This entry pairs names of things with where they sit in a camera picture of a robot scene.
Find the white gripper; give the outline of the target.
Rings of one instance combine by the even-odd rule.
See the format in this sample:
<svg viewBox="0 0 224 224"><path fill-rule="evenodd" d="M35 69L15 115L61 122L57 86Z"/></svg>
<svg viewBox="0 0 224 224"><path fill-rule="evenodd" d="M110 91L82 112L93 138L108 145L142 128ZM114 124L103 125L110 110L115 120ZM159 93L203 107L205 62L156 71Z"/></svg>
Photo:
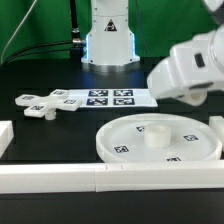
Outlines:
<svg viewBox="0 0 224 224"><path fill-rule="evenodd" d="M208 92L224 91L224 28L173 46L147 85L156 100L174 98L192 106L203 104Z"/></svg>

